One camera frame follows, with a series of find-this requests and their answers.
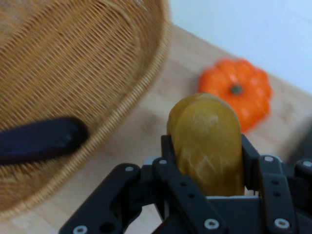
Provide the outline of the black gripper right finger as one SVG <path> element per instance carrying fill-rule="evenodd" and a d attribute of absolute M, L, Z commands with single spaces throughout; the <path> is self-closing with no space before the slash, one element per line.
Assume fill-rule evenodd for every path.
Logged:
<path fill-rule="evenodd" d="M 260 155 L 245 135 L 241 136 L 245 186 L 258 191 L 267 234 L 312 232 L 312 161 L 293 166 L 278 157 Z"/>

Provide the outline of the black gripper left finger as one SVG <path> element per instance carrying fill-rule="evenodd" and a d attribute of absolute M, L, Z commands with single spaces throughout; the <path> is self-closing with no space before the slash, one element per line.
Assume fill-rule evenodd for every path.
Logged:
<path fill-rule="evenodd" d="M 190 177 L 176 167 L 170 136 L 150 165 L 117 165 L 61 227 L 62 234 L 122 234 L 154 204 L 157 234 L 226 234 L 228 226 Z"/>

